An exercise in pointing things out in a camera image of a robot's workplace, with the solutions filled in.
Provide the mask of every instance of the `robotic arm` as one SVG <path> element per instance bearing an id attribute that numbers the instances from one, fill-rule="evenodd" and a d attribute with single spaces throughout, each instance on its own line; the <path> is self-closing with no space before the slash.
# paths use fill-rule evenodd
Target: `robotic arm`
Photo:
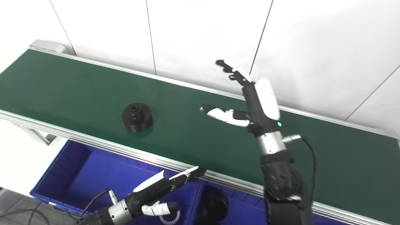
<path id="1" fill-rule="evenodd" d="M 199 181 L 204 176 L 205 167 L 193 167 L 171 178 L 164 171 L 157 173 L 137 186 L 131 194 L 109 208 L 102 208 L 89 216 L 79 219 L 76 225 L 124 225 L 141 216 L 159 216 L 176 213 L 178 202 L 160 203 L 159 198 L 170 191 L 182 187 L 187 182 Z"/>
<path id="2" fill-rule="evenodd" d="M 230 80 L 243 86 L 242 91 L 249 112 L 217 108 L 203 104 L 200 111 L 226 123 L 247 127 L 254 134 L 261 149 L 261 170 L 264 174 L 264 199 L 268 220 L 276 225 L 314 224 L 311 199 L 294 159 L 285 143 L 300 139 L 300 135 L 282 138 L 278 120 L 280 113 L 271 83 L 267 78 L 251 80 L 242 68 L 226 60 L 218 60 Z"/>

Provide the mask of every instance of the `blue plastic bin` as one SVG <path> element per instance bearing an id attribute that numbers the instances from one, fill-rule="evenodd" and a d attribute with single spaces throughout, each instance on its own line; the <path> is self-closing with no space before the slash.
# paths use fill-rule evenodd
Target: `blue plastic bin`
<path id="1" fill-rule="evenodd" d="M 168 177 L 177 174 L 138 160 L 68 141 L 30 194 L 43 202 L 53 203 L 60 209 L 79 214 L 90 200 L 105 188 L 112 189 L 121 200 L 141 182 L 162 170 L 165 170 Z M 228 216 L 219 222 L 220 225 L 267 224 L 262 198 L 206 181 L 187 183 L 168 193 L 161 201 L 180 203 L 182 214 L 178 225 L 195 225 L 203 191 L 210 188 L 221 190 L 229 200 Z M 92 204 L 89 211 L 109 206 L 110 197 L 104 195 Z M 165 218 L 173 219 L 171 217 L 174 216 L 167 215 Z M 314 219 L 317 225 L 344 225 L 319 215 L 315 215 Z M 162 223 L 158 217 L 141 216 L 129 224 Z"/>
<path id="2" fill-rule="evenodd" d="M 168 177 L 177 174 L 108 151 L 68 141 L 30 194 L 44 202 L 51 202 L 60 209 L 79 214 L 90 200 L 105 188 L 112 189 L 121 200 L 140 183 L 162 170 L 165 170 Z M 181 218 L 177 224 L 185 224 L 197 189 L 198 183 L 187 183 L 161 199 L 161 201 L 180 203 Z M 111 205 L 110 197 L 103 195 L 88 210 L 93 212 Z M 162 223 L 158 217 L 141 216 L 130 224 Z"/>

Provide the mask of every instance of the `gray carpet floor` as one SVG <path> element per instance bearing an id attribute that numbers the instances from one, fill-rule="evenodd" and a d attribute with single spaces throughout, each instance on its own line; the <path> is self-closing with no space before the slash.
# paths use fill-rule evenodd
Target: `gray carpet floor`
<path id="1" fill-rule="evenodd" d="M 78 216 L 22 196 L 7 212 L 0 214 L 0 225 L 73 225 Z"/>

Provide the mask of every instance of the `cable connector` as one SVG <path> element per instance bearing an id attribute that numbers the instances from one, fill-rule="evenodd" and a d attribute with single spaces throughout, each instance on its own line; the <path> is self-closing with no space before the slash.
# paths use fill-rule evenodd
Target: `cable connector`
<path id="1" fill-rule="evenodd" d="M 282 142 L 287 144 L 300 139 L 302 139 L 301 135 L 290 135 L 282 138 Z"/>
<path id="2" fill-rule="evenodd" d="M 115 205 L 118 202 L 117 196 L 115 196 L 114 192 L 112 190 L 108 191 L 108 194 L 110 195 L 112 204 Z"/>

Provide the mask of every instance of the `white wall panel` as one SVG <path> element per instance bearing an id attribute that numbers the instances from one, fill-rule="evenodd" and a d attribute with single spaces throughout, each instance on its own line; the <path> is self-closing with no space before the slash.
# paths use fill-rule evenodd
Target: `white wall panel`
<path id="1" fill-rule="evenodd" d="M 400 70 L 397 70 L 347 121 L 400 134 Z"/>
<path id="2" fill-rule="evenodd" d="M 224 91 L 240 85 L 215 65 L 249 70 L 269 0 L 148 0 L 157 75 Z"/>
<path id="3" fill-rule="evenodd" d="M 0 1 L 0 72 L 36 39 L 55 41 L 71 50 L 48 0 Z"/>
<path id="4" fill-rule="evenodd" d="M 275 1 L 252 77 L 281 105 L 345 119 L 400 63 L 400 1 Z"/>
<path id="5" fill-rule="evenodd" d="M 78 56 L 154 74 L 145 0 L 52 0 Z"/>

